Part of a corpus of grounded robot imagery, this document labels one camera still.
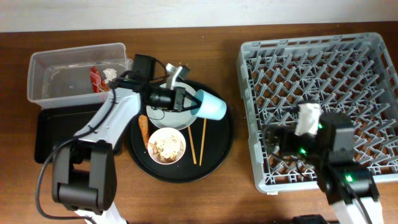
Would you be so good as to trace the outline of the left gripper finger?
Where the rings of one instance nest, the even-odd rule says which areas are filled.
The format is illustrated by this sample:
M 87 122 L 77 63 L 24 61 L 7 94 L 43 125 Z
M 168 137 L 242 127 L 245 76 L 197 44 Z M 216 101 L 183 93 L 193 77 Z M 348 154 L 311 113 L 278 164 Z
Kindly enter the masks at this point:
M 185 98 L 191 100 L 192 102 L 200 102 L 200 100 L 195 95 L 192 95 L 187 91 L 185 92 Z
M 181 107 L 180 112 L 184 112 L 184 111 L 191 111 L 191 110 L 196 110 L 199 109 L 199 104 L 195 104 L 195 105 L 191 105 L 188 107 Z

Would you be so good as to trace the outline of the light blue plastic cup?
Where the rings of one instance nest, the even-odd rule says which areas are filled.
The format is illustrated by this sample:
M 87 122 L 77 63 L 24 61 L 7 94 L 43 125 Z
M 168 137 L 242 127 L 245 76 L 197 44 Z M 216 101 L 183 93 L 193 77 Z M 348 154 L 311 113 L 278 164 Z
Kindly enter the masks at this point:
M 201 105 L 190 111 L 192 116 L 216 121 L 225 116 L 227 109 L 225 101 L 204 90 L 198 90 L 194 97 L 200 101 Z

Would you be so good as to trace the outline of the pink bowl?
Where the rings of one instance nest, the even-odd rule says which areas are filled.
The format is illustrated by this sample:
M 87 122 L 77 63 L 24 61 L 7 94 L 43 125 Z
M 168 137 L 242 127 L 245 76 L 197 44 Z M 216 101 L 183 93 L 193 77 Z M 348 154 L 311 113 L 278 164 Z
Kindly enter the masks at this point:
M 186 140 L 179 130 L 160 128 L 150 136 L 147 150 L 156 163 L 170 165 L 183 157 L 186 146 Z

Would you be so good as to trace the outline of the food scraps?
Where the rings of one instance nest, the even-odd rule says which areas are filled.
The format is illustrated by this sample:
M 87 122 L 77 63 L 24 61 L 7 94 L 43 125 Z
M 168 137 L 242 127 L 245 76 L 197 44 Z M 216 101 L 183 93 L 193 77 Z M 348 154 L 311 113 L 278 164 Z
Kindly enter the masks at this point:
M 152 156 L 163 164 L 179 160 L 185 152 L 185 143 L 176 135 L 169 135 L 149 141 Z

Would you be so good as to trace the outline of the white tissue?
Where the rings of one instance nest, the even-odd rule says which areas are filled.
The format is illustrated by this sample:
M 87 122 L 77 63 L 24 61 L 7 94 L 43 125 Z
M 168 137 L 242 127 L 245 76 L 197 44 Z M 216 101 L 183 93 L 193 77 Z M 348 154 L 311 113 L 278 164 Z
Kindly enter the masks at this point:
M 106 84 L 108 84 L 110 81 L 114 80 L 117 77 L 117 71 L 113 68 L 107 68 L 103 70 L 103 73 L 106 77 L 106 79 L 104 80 Z

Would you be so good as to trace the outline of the red snack wrapper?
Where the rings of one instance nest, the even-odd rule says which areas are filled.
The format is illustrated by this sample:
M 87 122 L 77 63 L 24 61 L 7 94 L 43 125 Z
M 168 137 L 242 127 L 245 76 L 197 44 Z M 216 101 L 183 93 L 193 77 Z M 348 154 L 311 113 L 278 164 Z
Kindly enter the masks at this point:
M 90 68 L 90 80 L 92 89 L 95 93 L 109 91 L 109 87 L 107 84 L 105 84 L 105 81 L 102 79 L 98 69 L 95 66 Z

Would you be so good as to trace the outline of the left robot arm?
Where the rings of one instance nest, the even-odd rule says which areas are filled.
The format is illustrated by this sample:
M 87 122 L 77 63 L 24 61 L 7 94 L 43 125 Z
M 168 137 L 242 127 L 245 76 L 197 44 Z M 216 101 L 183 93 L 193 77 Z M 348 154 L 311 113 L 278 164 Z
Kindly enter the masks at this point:
M 183 102 L 194 96 L 175 85 L 188 67 L 163 65 L 166 86 L 154 83 L 158 60 L 137 54 L 131 70 L 107 82 L 107 99 L 93 118 L 51 154 L 52 198 L 76 220 L 125 223 L 114 204 L 117 190 L 114 148 L 133 117 L 150 106 L 162 111 L 186 111 Z

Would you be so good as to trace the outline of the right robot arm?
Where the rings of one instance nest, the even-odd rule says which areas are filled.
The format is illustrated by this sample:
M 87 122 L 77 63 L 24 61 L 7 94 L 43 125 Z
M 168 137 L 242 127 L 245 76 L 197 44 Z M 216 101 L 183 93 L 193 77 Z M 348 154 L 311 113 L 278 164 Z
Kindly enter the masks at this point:
M 340 223 L 383 223 L 379 191 L 372 173 L 354 160 L 354 126 L 343 113 L 325 113 L 315 133 L 295 133 L 289 126 L 268 125 L 263 141 L 280 161 L 306 162 L 314 167 L 317 185 Z

